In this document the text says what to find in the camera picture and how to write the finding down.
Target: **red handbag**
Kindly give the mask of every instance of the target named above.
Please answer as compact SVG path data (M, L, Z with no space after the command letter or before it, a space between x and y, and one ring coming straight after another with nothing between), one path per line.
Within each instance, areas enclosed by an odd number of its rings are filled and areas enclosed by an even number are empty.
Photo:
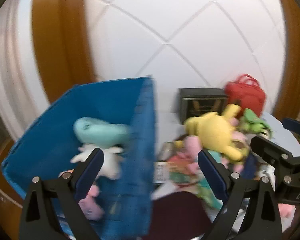
M228 104L242 107L237 117L242 116L245 108L250 108L257 116L261 115L266 94L252 76L247 74L239 76L236 81L228 82L224 91L228 95Z

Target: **white padded wall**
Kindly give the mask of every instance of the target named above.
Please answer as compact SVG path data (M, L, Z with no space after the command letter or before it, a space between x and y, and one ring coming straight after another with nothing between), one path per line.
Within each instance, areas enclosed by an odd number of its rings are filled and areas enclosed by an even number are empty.
M285 59L280 0L85 0L101 80L152 75L159 113L178 88L223 87L241 73L259 80L272 111Z

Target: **bolt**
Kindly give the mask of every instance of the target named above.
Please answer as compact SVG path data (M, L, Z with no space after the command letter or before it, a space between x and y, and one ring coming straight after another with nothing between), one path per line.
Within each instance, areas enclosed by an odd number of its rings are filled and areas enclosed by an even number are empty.
M281 155L281 158L283 158L284 160L288 160L288 155L286 155L285 153L283 153L283 154Z
M65 173L62 174L62 177L64 179L69 179L71 177L71 173L70 172L65 172Z
M268 183L268 182L269 182L269 179L268 179L267 177L262 177L262 181L263 181L264 183Z
M291 183L291 181L292 181L292 179L291 179L291 177L290 177L290 176L288 176L288 175L284 176L284 182L285 182L285 183L288 183L288 184L290 184L290 183Z
M240 177L240 175L237 172L233 172L233 173L231 173L231 177L234 179L238 179Z
M32 182L37 183L40 180L38 176L33 177Z

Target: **blue storage box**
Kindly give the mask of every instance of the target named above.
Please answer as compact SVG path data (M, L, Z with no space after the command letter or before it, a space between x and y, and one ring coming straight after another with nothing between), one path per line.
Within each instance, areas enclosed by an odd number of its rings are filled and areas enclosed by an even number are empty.
M93 117L130 126L129 147L121 162L118 180L100 177L98 204L105 210L100 221L91 221L102 239L125 239L147 234L153 190L155 111L153 81L135 78L75 86L53 103L26 131L2 162L10 185L25 198L34 176L54 179L79 154L74 122ZM71 234L60 216L63 230Z

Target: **bag handle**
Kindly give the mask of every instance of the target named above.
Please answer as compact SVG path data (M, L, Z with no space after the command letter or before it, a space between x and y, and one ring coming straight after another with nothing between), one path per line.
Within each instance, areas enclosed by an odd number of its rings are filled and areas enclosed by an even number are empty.
M250 76L248 74L242 74L236 80L236 82L243 83L243 84L247 84L248 81L252 81L252 85L260 87L258 80L256 80L255 78L253 78L252 76Z

